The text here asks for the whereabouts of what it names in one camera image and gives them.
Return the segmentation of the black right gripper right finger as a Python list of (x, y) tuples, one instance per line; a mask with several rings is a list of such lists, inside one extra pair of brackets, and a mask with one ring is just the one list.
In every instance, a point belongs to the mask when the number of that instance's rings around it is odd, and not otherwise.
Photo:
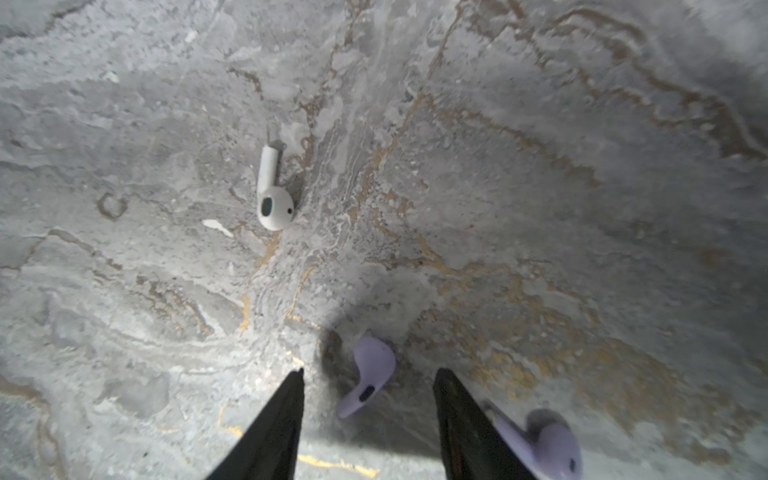
[(452, 370), (437, 370), (433, 393), (448, 480), (535, 479)]

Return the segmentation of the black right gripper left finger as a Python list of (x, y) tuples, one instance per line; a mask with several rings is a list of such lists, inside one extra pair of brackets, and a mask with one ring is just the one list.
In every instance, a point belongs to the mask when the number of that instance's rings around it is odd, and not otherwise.
[(305, 405), (304, 369), (291, 371), (208, 479), (289, 480), (295, 476)]

